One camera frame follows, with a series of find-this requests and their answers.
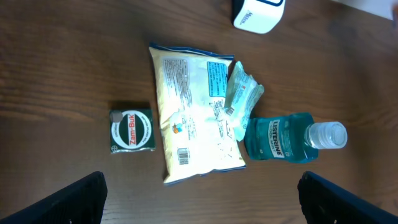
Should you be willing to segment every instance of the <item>white plastic package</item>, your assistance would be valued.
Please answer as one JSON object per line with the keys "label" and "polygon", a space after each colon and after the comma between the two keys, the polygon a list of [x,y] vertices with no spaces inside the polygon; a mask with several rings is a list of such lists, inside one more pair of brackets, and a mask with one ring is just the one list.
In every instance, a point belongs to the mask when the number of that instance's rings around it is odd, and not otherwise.
{"label": "white plastic package", "polygon": [[247,75],[241,62],[236,62],[226,91],[225,111],[229,116],[236,140],[242,141],[248,126],[250,113],[264,93],[252,75]]}
{"label": "white plastic package", "polygon": [[151,44],[160,129],[169,176],[165,184],[213,170],[241,169],[233,128],[224,112],[233,55]]}

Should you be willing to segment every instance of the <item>bottle cap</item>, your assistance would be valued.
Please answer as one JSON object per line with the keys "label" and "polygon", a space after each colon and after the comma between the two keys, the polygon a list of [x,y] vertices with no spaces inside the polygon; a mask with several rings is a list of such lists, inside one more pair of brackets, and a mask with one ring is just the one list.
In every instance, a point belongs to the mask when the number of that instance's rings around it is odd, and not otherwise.
{"label": "bottle cap", "polygon": [[341,149],[347,143],[347,130],[337,121],[315,123],[309,127],[309,140],[316,149]]}

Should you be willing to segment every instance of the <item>listerine bottle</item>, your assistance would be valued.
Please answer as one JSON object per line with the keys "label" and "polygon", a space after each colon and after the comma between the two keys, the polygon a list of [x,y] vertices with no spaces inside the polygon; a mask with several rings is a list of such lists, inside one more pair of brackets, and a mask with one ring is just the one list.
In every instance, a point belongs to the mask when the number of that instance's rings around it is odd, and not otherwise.
{"label": "listerine bottle", "polygon": [[340,122],[314,123],[309,113],[248,122],[244,144],[251,159],[283,159],[306,163],[318,158],[319,149],[339,149],[347,143]]}

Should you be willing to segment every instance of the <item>wood grain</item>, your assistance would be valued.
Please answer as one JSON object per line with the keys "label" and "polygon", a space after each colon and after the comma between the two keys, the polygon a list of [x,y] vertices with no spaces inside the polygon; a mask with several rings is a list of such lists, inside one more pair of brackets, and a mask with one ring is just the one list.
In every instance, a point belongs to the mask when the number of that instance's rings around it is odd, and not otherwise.
{"label": "wood grain", "polygon": [[[266,35],[235,29],[231,1],[3,0],[0,218],[100,170],[103,223],[305,223],[305,170],[398,215],[398,36],[390,21],[320,0],[287,1]],[[109,155],[112,101],[149,101],[149,42],[235,54],[266,92],[254,112],[341,121],[343,150],[305,165],[247,169],[165,187],[157,150]]]}

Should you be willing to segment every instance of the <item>green box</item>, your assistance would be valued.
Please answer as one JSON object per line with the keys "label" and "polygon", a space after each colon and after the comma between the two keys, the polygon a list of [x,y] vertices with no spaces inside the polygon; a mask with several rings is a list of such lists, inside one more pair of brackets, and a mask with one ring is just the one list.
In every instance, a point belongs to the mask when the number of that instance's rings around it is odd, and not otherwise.
{"label": "green box", "polygon": [[155,150],[152,110],[110,110],[111,153]]}

